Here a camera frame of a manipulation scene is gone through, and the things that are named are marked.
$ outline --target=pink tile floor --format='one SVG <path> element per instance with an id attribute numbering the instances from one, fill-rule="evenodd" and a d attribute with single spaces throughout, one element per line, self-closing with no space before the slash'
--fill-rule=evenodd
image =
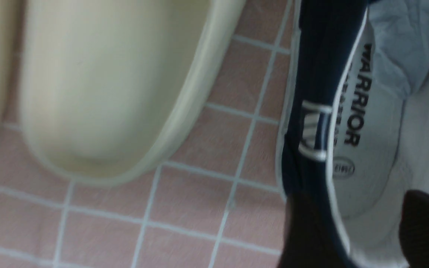
<path id="1" fill-rule="evenodd" d="M 121 187 L 75 185 L 34 163 L 13 90 L 0 131 L 0 268 L 275 268 L 292 14 L 292 0 L 248 0 L 186 142 Z"/>

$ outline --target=floor tile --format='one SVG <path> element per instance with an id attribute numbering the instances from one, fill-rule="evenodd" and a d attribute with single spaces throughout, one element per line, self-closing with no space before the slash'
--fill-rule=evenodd
<path id="1" fill-rule="evenodd" d="M 205 108 L 172 160 L 234 175 L 251 119 Z"/>
<path id="2" fill-rule="evenodd" d="M 216 235 L 232 182 L 164 168 L 150 219 Z"/>
<path id="3" fill-rule="evenodd" d="M 0 185 L 63 202 L 68 182 L 33 160 L 19 132 L 3 130 L 0 134 Z"/>
<path id="4" fill-rule="evenodd" d="M 279 257 L 220 244 L 214 268 L 275 268 Z"/>
<path id="5" fill-rule="evenodd" d="M 129 268 L 140 225 L 70 212 L 61 259 L 93 268 Z"/>
<path id="6" fill-rule="evenodd" d="M 284 204 L 279 194 L 238 185 L 224 237 L 281 249 L 283 227 Z"/>
<path id="7" fill-rule="evenodd" d="M 0 247 L 52 258 L 60 220 L 59 209 L 0 194 Z"/>
<path id="8" fill-rule="evenodd" d="M 277 129 L 277 125 L 256 122 L 241 172 L 242 178 L 267 185 L 277 185 L 274 170 Z"/>
<path id="9" fill-rule="evenodd" d="M 100 189 L 77 185 L 72 205 L 143 218 L 152 188 L 154 172 L 142 175 L 121 186 Z"/>
<path id="10" fill-rule="evenodd" d="M 291 56 L 276 54 L 271 79 L 267 84 L 266 94 L 259 112 L 262 117 L 269 117 L 275 120 L 281 119 L 290 61 Z"/>
<path id="11" fill-rule="evenodd" d="M 42 268 L 34 263 L 0 255 L 0 268 Z"/>
<path id="12" fill-rule="evenodd" d="M 236 34 L 274 44 L 287 0 L 247 0 Z"/>
<path id="13" fill-rule="evenodd" d="M 232 41 L 208 102 L 254 113 L 271 51 Z"/>
<path id="14" fill-rule="evenodd" d="M 289 10 L 289 17 L 286 22 L 286 28 L 284 29 L 284 34 L 282 35 L 281 44 L 282 48 L 290 49 L 291 48 L 291 40 L 292 40 L 292 29 L 294 26 L 294 6 L 296 0 L 293 0 L 291 10 Z"/>
<path id="15" fill-rule="evenodd" d="M 148 227 L 137 268 L 205 268 L 214 246 L 214 241 Z"/>

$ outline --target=white insole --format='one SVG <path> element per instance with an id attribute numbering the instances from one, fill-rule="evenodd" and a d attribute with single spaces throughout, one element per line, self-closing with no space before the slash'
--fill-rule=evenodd
<path id="1" fill-rule="evenodd" d="M 372 81 L 373 50 L 367 25 L 344 83 L 335 129 L 333 176 L 344 219 L 375 205 L 398 147 L 403 100 Z"/>

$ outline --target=brand logo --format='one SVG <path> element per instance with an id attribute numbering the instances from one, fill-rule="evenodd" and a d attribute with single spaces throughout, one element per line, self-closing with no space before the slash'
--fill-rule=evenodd
<path id="1" fill-rule="evenodd" d="M 334 170 L 332 172 L 332 175 L 335 179 L 349 178 L 355 172 L 354 162 L 342 156 L 334 157 L 333 167 L 334 167 Z"/>
<path id="2" fill-rule="evenodd" d="M 372 44 L 365 44 L 362 53 L 362 67 L 357 75 L 358 82 L 355 85 L 354 100 L 350 108 L 351 115 L 347 120 L 347 137 L 344 144 L 350 144 L 356 147 L 360 142 L 360 131 L 364 125 L 364 116 L 368 103 L 368 92 L 372 87 L 372 78 L 370 78 L 370 59 Z"/>

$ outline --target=navy blue sneaker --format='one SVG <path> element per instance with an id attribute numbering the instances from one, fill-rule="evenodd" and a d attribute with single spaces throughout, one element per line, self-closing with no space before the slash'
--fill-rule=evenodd
<path id="1" fill-rule="evenodd" d="M 407 98 L 374 79 L 370 4 L 296 1 L 276 176 L 298 207 L 293 217 L 310 219 L 338 267 L 406 268 L 403 199 L 412 189 L 429 194 L 429 72 Z"/>

